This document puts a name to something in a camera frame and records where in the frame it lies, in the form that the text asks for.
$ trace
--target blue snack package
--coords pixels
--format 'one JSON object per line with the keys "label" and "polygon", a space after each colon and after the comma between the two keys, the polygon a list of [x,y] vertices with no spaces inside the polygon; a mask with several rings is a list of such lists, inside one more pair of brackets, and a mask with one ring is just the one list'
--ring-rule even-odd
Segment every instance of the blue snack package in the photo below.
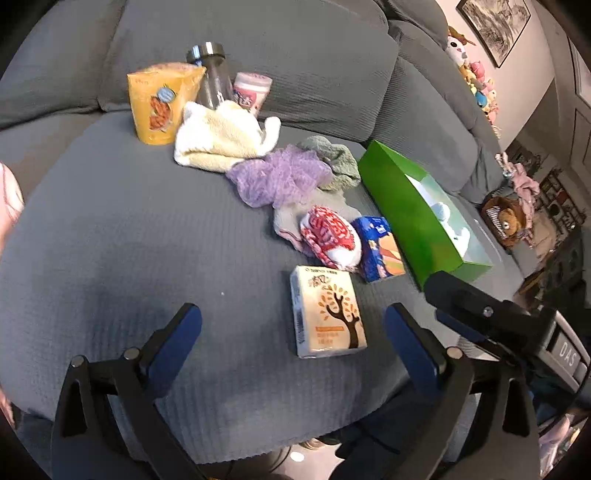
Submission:
{"label": "blue snack package", "polygon": [[361,240],[361,267],[369,283],[405,273],[402,256],[384,217],[359,217],[351,222]]}

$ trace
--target tissue packet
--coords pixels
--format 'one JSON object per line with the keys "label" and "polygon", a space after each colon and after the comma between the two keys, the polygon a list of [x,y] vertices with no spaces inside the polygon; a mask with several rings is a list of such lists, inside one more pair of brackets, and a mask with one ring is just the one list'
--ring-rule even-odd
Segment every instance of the tissue packet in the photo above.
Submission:
{"label": "tissue packet", "polygon": [[348,272],[299,266],[290,283],[300,358],[346,355],[367,347]]}
{"label": "tissue packet", "polygon": [[359,266],[367,282],[405,273],[398,245],[384,217],[359,217],[351,225],[361,239]]}

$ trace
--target yellow snack bag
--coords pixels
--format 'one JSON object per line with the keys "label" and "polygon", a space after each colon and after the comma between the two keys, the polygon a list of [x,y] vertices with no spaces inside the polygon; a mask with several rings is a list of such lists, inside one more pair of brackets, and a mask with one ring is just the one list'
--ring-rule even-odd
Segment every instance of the yellow snack bag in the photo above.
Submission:
{"label": "yellow snack bag", "polygon": [[127,75],[129,102],[139,139],[148,145],[174,142],[183,108],[195,100],[205,67],[159,63]]}

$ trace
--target green cloth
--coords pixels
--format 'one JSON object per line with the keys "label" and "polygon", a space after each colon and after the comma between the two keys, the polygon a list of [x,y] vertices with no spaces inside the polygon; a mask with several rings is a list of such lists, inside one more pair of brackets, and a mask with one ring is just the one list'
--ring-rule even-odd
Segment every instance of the green cloth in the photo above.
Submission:
{"label": "green cloth", "polygon": [[328,164],[333,171],[335,179],[328,185],[319,187],[322,190],[335,192],[352,189],[361,182],[357,160],[344,145],[332,144],[327,138],[314,135],[302,140],[296,146],[302,150],[314,150],[318,154],[318,158]]}

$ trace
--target tree illustration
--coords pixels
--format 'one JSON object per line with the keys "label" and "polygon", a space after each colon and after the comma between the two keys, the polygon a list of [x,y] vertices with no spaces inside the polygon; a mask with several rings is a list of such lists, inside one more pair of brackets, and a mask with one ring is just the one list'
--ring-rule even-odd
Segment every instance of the tree illustration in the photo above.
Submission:
{"label": "tree illustration", "polygon": [[318,305],[325,309],[320,311],[325,314],[324,320],[328,320],[329,315],[341,320],[349,331],[349,348],[358,348],[359,337],[355,325],[360,321],[360,317],[357,307],[351,302],[351,298],[346,296],[347,291],[343,288],[327,285],[322,287],[322,290],[326,290],[326,292],[321,295],[322,302],[319,302]]}

